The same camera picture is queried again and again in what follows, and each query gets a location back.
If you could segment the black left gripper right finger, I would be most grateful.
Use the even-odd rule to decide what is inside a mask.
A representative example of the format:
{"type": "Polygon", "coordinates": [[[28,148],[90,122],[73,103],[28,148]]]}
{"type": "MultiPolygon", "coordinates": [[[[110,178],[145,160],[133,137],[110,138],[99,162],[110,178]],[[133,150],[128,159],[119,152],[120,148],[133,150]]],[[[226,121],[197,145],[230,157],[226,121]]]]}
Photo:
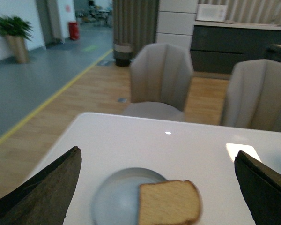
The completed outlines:
{"type": "Polygon", "coordinates": [[[239,151],[235,174],[243,198],[257,225],[281,225],[281,174],[239,151]]]}

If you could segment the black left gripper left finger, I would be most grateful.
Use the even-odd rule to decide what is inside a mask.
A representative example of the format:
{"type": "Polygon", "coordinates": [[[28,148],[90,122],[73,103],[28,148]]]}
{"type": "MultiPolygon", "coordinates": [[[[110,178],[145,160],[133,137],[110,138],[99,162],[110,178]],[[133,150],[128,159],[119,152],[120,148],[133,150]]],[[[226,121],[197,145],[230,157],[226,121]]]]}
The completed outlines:
{"type": "Polygon", "coordinates": [[[81,170],[74,146],[0,199],[0,225],[61,225],[81,170]]]}

